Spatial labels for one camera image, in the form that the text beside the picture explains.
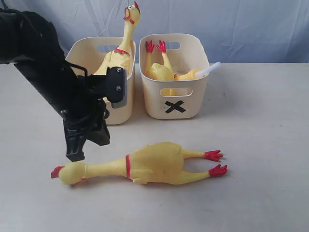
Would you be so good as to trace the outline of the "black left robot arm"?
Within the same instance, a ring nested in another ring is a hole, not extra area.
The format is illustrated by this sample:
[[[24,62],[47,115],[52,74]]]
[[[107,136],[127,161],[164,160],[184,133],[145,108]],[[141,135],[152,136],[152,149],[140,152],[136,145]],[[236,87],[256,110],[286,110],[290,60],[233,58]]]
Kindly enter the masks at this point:
[[[0,62],[12,63],[62,117],[66,157],[84,159],[87,140],[107,145],[103,98],[111,91],[112,73],[77,76],[66,61],[53,24],[37,13],[1,9]]]

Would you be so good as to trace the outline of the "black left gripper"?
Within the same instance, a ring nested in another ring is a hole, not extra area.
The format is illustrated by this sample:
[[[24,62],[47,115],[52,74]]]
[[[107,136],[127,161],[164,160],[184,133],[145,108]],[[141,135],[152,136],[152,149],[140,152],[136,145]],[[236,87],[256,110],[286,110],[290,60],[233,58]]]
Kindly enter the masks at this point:
[[[83,146],[91,141],[99,146],[110,144],[106,125],[109,111],[102,97],[93,94],[67,96],[57,112],[63,118],[66,157],[70,161],[84,160]]]

